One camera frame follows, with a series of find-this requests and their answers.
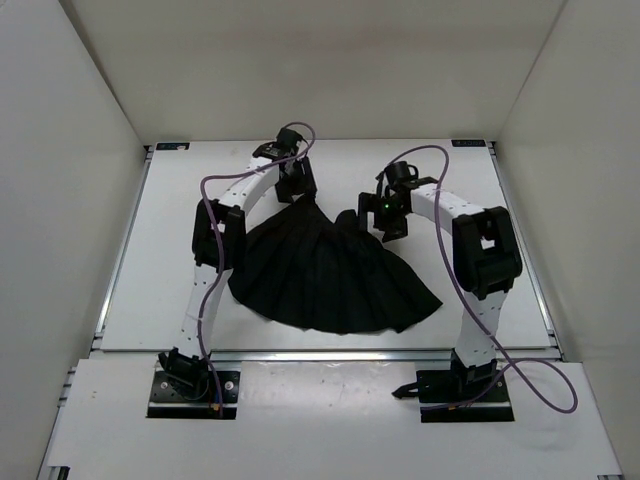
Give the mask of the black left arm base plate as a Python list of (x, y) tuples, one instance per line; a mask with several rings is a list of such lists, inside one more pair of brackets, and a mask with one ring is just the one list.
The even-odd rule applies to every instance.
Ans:
[(210, 370), (206, 359), (177, 351), (158, 355), (146, 416), (152, 419), (235, 420), (241, 371)]

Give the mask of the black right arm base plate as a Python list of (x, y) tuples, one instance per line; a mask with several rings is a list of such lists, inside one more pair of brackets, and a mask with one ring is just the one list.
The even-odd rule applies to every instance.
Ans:
[(417, 370), (416, 380), (398, 387), (398, 400), (418, 399), (427, 423), (508, 423), (515, 421), (506, 381), (497, 360), (465, 367), (456, 354), (448, 370)]

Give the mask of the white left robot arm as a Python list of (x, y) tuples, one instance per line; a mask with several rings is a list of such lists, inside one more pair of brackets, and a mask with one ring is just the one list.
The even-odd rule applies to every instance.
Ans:
[(176, 344), (158, 355), (162, 370), (193, 401), (205, 400), (218, 408), (224, 404), (209, 342), (222, 293), (244, 261), (246, 217), (270, 189), (281, 204), (316, 192), (307, 156), (311, 145), (297, 131), (285, 128), (276, 139), (257, 147), (245, 171), (221, 175), (234, 183), (220, 198), (211, 199), (206, 192), (206, 183), (220, 176), (211, 175), (200, 183), (191, 242), (195, 262), (191, 295)]

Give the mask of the black pleated skirt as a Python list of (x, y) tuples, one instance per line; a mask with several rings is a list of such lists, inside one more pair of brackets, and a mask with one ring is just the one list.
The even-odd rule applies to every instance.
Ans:
[(330, 220), (303, 196), (253, 228), (234, 299), (269, 320), (325, 333), (401, 333), (442, 301), (412, 267), (358, 228), (354, 210)]

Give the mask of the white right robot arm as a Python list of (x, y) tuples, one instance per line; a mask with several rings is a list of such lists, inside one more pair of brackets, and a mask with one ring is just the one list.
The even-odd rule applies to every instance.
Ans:
[(501, 310), (523, 264), (508, 210), (464, 200), (443, 188), (444, 178), (420, 177), (405, 161), (389, 165), (376, 177), (376, 191), (358, 196), (357, 213), (361, 229), (373, 216), (373, 227), (383, 233), (384, 241), (408, 235), (410, 214), (434, 223), (442, 254), (442, 234), (451, 236), (451, 256), (443, 260), (463, 315), (444, 385), (467, 401), (497, 377), (495, 340)]

